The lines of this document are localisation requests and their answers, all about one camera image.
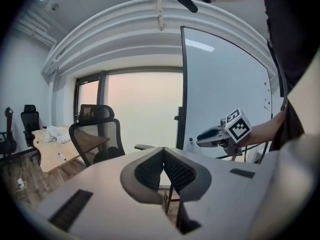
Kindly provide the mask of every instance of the electrical outlet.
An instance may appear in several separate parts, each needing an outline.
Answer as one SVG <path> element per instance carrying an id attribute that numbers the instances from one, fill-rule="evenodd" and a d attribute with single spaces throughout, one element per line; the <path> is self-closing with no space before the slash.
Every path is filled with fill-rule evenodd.
<path id="1" fill-rule="evenodd" d="M 21 190 L 25 187 L 25 183 L 23 182 L 22 178 L 19 178 L 18 180 L 18 188 Z"/>

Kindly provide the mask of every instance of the black and white pattern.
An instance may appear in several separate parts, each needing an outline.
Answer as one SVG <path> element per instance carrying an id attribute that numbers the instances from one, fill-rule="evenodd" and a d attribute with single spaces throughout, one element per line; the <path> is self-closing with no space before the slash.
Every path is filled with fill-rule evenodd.
<path id="1" fill-rule="evenodd" d="M 236 111 L 232 112 L 230 115 L 226 117 L 226 123 L 231 122 L 233 119 L 235 119 L 239 115 L 240 115 L 240 112 L 239 112 L 239 109 L 237 109 Z"/>
<path id="2" fill-rule="evenodd" d="M 250 131 L 249 127 L 245 123 L 245 121 L 240 118 L 236 124 L 234 124 L 229 131 L 234 136 L 234 138 L 238 141 L 240 140 L 247 132 Z"/>

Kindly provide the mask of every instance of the person's arm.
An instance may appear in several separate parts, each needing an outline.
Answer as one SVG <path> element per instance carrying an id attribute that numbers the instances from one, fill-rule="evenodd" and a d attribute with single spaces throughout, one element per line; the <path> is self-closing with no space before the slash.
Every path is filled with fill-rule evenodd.
<path id="1" fill-rule="evenodd" d="M 239 147 L 262 144 L 273 140 L 277 130 L 285 120 L 285 111 L 280 111 L 268 122 L 252 127 L 252 132 L 240 141 Z"/>

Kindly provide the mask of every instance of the whiteboard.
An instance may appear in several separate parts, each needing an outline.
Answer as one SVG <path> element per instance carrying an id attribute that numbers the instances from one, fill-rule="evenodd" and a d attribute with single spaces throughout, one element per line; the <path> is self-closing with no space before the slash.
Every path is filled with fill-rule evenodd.
<path id="1" fill-rule="evenodd" d="M 251 126 L 270 120 L 267 69 L 249 53 L 218 36 L 181 27 L 183 49 L 183 150 L 225 156 L 222 147 L 199 147 L 197 136 L 240 108 Z"/>

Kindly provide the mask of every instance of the pen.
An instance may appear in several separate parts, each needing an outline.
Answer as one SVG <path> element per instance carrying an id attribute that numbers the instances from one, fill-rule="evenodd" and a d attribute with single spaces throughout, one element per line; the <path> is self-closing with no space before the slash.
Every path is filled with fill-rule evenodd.
<path id="1" fill-rule="evenodd" d="M 61 157 L 64 161 L 67 161 L 67 159 L 65 159 L 62 154 L 58 153 L 58 155 L 59 155 L 59 157 Z"/>

